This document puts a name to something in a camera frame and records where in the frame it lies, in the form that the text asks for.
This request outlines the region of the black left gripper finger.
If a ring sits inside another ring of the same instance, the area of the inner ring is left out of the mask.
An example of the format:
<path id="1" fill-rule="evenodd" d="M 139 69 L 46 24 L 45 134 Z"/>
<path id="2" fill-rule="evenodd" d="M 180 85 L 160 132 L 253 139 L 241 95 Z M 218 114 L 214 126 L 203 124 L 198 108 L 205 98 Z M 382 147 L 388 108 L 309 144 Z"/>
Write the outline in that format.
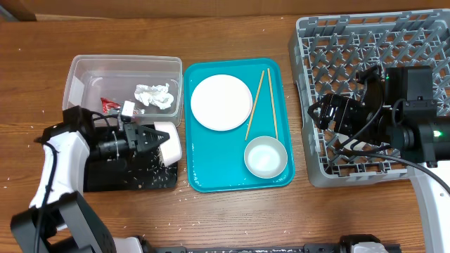
<path id="1" fill-rule="evenodd" d="M 144 141 L 167 141 L 169 134 L 164 131 L 159 131 L 151 127 L 138 125 L 136 127 L 137 136 Z"/>
<path id="2" fill-rule="evenodd" d="M 167 138 L 148 140 L 140 138 L 137 140 L 137 153 L 147 153 L 158 148 L 161 144 L 168 141 Z"/>

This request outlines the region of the pile of rice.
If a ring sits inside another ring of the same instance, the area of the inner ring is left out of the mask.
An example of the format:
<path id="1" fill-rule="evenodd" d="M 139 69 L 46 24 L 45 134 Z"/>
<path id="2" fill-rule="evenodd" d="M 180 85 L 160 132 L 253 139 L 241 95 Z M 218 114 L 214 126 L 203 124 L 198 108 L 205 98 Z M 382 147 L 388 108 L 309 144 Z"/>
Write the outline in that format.
<path id="1" fill-rule="evenodd" d="M 157 151 L 135 156 L 127 165 L 125 190 L 152 190 L 174 188 L 178 179 L 178 162 L 166 167 Z"/>

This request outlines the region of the white tissue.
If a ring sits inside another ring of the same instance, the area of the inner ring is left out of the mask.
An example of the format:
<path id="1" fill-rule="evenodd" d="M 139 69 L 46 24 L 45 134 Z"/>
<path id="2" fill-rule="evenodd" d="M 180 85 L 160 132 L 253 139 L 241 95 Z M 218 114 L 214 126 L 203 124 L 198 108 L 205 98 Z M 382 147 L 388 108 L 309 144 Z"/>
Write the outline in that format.
<path id="1" fill-rule="evenodd" d="M 146 107 L 154 105 L 160 110 L 170 108 L 174 102 L 173 95 L 169 93 L 168 83 L 157 86 L 138 84 L 134 92 L 134 97 Z"/>

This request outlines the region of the red snack wrapper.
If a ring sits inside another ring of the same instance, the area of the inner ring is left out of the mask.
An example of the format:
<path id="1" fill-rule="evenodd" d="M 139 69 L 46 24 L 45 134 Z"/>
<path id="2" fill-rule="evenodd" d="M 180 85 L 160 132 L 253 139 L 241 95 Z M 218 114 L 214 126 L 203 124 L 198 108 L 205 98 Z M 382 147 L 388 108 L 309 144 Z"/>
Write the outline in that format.
<path id="1" fill-rule="evenodd" d="M 101 98 L 103 112 L 108 115 L 118 115 L 123 103 L 116 103 L 106 98 Z M 142 115 L 145 112 L 144 109 L 134 107 L 134 115 Z"/>

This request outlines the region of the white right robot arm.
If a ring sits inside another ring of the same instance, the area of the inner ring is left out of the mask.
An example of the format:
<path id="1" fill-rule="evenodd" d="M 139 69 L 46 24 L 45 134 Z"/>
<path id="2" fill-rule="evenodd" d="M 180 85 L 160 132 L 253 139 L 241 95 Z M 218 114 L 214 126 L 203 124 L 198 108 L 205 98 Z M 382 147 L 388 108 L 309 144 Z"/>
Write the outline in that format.
<path id="1" fill-rule="evenodd" d="M 420 207 L 429 252 L 449 251 L 449 117 L 437 114 L 432 68 L 427 65 L 356 73 L 359 100 L 328 93 L 308 108 L 316 127 L 348 139 L 334 150 L 346 157 L 395 161 L 409 177 Z"/>

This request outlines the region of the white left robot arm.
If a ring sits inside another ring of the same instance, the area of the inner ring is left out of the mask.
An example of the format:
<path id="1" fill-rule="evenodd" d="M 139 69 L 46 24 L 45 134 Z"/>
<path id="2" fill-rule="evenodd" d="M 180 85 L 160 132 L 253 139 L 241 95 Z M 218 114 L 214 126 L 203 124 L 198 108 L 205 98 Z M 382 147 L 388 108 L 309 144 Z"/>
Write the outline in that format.
<path id="1" fill-rule="evenodd" d="M 136 186 L 174 186 L 181 144 L 171 122 L 140 125 L 132 109 L 113 115 L 115 126 L 96 127 L 110 116 L 74 106 L 63 121 L 36 138 L 45 153 L 39 187 L 28 210 L 11 219 L 23 252 L 155 252 L 141 236 L 115 238 L 83 192 Z"/>

